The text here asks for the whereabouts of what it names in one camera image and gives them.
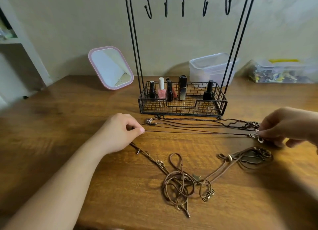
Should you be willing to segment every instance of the person's right hand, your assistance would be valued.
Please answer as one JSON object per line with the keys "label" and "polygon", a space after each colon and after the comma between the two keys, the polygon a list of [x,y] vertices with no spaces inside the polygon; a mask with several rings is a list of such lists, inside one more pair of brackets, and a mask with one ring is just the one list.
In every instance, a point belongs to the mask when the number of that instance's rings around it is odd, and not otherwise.
{"label": "person's right hand", "polygon": [[294,147],[303,141],[318,146],[318,112],[290,107],[280,108],[265,117],[259,127],[259,136],[278,147],[289,138],[286,146]]}

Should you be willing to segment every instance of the forearm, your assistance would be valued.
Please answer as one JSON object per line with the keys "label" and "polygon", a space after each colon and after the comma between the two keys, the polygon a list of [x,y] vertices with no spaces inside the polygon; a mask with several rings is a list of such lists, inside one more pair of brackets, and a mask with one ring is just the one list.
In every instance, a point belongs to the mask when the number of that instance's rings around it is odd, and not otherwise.
{"label": "forearm", "polygon": [[83,145],[10,219],[3,230],[71,230],[82,208],[91,178],[101,159]]}

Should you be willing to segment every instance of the black bottle cap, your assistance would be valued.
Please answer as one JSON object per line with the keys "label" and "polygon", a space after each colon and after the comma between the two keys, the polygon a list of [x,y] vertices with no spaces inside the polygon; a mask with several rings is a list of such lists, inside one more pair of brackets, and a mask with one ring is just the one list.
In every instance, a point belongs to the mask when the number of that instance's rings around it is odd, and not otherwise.
{"label": "black bottle cap", "polygon": [[150,81],[150,92],[155,93],[155,83]]}
{"label": "black bottle cap", "polygon": [[171,80],[167,80],[167,84],[168,84],[168,86],[167,86],[167,91],[168,91],[168,92],[172,92],[172,83],[171,83]]}
{"label": "black bottle cap", "polygon": [[179,76],[179,87],[180,88],[187,87],[187,76],[185,76],[185,75]]}
{"label": "black bottle cap", "polygon": [[208,82],[208,88],[206,89],[206,91],[207,91],[208,93],[211,93],[211,92],[212,92],[213,83],[214,83],[213,80],[209,80],[209,82]]}

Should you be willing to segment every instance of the translucent plastic box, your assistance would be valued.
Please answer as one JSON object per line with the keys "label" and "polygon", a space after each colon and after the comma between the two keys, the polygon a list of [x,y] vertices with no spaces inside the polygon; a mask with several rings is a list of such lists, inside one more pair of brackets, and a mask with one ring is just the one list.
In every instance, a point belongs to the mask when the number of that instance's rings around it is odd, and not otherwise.
{"label": "translucent plastic box", "polygon": [[255,83],[317,83],[318,67],[313,59],[252,60],[250,78]]}
{"label": "translucent plastic box", "polygon": [[[219,86],[221,86],[228,60],[229,60],[229,55],[227,53],[218,53],[218,54],[190,60],[189,61],[190,81],[191,82],[208,82],[209,80],[213,80]],[[232,82],[234,74],[236,73],[236,65],[238,62],[239,62],[239,59],[237,58],[229,84]],[[226,85],[227,80],[229,78],[232,64],[233,64],[233,61],[231,61],[229,64],[224,85]]]}

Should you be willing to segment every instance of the wooden table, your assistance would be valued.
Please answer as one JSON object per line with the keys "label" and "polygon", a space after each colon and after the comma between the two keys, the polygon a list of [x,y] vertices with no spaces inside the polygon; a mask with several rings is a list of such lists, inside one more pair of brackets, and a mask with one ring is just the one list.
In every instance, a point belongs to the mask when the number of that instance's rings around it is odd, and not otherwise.
{"label": "wooden table", "polygon": [[[145,77],[146,80],[157,77]],[[94,76],[68,76],[0,115],[0,213],[13,214],[110,115],[129,113],[139,122],[138,81],[108,91]],[[291,106],[318,110],[318,85],[255,84],[237,78],[229,87],[224,118],[261,121]],[[257,145],[254,139],[218,135],[146,132],[134,141],[153,158],[178,152],[184,169],[206,175],[217,153]],[[105,156],[93,176],[78,219],[99,229],[317,229],[318,156],[304,143],[272,149],[275,160],[250,173],[231,168],[213,184],[205,203],[189,200],[191,218],[167,205],[164,175],[128,146]]]}

